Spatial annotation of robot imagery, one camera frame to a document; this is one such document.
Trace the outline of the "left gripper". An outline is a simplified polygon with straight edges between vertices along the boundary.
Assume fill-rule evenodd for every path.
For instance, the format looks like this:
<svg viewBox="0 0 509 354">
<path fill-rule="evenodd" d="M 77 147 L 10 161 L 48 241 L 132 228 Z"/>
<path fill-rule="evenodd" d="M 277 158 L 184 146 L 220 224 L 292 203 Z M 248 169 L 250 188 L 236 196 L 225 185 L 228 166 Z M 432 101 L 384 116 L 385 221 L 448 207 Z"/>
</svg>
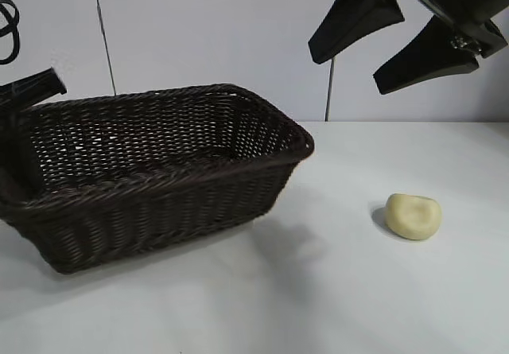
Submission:
<svg viewBox="0 0 509 354">
<path fill-rule="evenodd" d="M 63 81 L 54 68 L 27 76 L 1 86 L 2 110 L 25 110 L 54 95 L 67 93 Z M 11 173 L 14 180 L 27 191 L 40 191 L 41 167 L 31 139 L 29 122 L 22 113 L 10 116 Z"/>
</svg>

